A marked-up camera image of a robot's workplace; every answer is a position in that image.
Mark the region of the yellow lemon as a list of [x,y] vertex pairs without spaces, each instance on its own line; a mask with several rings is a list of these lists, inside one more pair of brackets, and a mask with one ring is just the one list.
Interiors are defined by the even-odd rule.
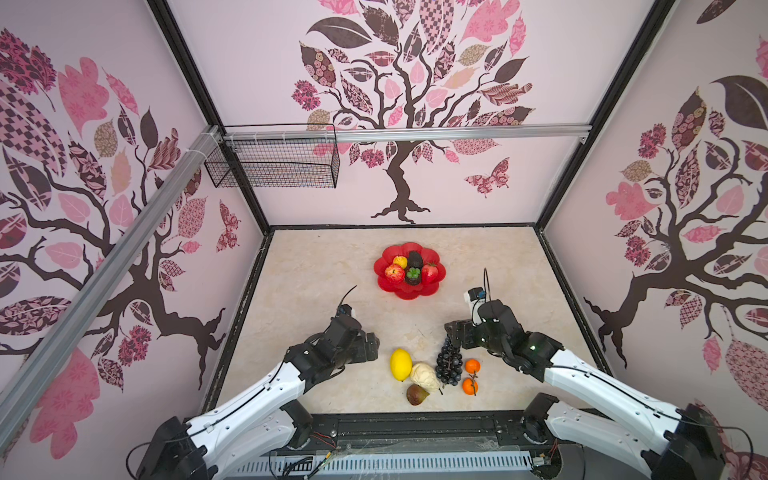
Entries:
[[410,377],[412,371],[412,357],[404,349],[398,348],[390,357],[390,371],[394,379],[403,382]]

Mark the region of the red strawberry with green leaves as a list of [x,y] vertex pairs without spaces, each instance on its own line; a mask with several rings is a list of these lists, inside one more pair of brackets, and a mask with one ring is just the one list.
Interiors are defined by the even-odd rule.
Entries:
[[421,282],[423,284],[433,283],[439,276],[439,269],[434,263],[425,264],[421,269]]

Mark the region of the brown green fig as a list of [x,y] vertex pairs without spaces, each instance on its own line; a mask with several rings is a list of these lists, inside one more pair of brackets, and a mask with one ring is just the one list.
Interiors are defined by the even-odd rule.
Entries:
[[411,384],[406,391],[407,401],[412,406],[421,405],[430,395],[430,392],[418,384]]

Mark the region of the red flower-shaped fruit bowl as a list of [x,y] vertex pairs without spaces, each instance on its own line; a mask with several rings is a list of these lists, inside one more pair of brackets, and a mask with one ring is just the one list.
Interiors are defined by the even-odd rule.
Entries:
[[[433,283],[423,284],[421,282],[420,285],[411,286],[408,285],[405,280],[401,284],[392,284],[385,279],[384,270],[392,264],[393,258],[399,255],[407,257],[407,254],[410,251],[418,251],[424,260],[424,265],[429,263],[437,265],[439,276]],[[385,248],[381,256],[374,263],[373,270],[378,277],[377,282],[379,288],[383,291],[393,293],[403,300],[413,300],[419,296],[434,295],[439,290],[440,282],[446,277],[446,269],[441,263],[439,254],[433,249],[422,247],[420,244],[413,242]]]

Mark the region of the dark green avocado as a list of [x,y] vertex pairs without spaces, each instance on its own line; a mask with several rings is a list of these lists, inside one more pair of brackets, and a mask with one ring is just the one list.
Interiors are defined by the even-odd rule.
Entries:
[[407,254],[407,268],[416,268],[421,270],[424,265],[424,260],[418,251],[410,251]]

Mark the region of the red pomegranate fruit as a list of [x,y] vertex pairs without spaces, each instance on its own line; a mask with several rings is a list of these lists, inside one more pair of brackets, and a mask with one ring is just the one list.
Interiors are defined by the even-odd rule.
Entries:
[[391,264],[384,270],[384,277],[392,284],[401,284],[405,280],[405,269],[398,264]]

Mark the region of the small yellow quince fruit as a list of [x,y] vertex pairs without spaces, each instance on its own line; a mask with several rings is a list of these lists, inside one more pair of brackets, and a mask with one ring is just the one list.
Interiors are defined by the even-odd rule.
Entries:
[[402,269],[408,268],[408,258],[402,255],[396,256],[392,260],[393,265],[397,265]]

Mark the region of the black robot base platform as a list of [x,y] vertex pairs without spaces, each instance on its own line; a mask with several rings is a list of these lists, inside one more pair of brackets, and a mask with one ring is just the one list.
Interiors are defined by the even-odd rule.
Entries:
[[407,441],[495,439],[500,446],[542,449],[574,442],[599,450],[652,479],[681,478],[672,446],[673,428],[662,428],[662,448],[654,451],[617,422],[572,409],[540,393],[523,410],[431,412],[425,414],[333,414],[312,416],[293,400],[243,432],[235,423],[205,422],[199,429],[171,418],[163,423],[138,469],[139,479],[225,479],[254,458],[290,450],[308,456],[325,449],[393,446]]

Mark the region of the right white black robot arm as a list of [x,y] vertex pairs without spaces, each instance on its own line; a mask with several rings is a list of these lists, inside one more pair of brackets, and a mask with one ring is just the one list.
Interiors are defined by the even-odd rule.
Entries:
[[518,429],[532,443],[563,440],[596,450],[648,479],[719,479],[727,470],[725,427],[703,407],[679,408],[644,394],[590,366],[562,343],[527,331],[499,300],[467,299],[471,317],[445,324],[447,341],[481,348],[519,373],[596,408],[579,410],[554,395],[538,394]]

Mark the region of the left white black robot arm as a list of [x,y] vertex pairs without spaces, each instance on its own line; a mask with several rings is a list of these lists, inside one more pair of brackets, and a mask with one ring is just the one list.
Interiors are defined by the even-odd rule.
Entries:
[[225,479],[248,461],[311,436],[313,417],[299,398],[344,371],[378,358],[380,340],[363,331],[346,304],[328,327],[289,347],[262,379],[212,410],[162,423],[132,479]]

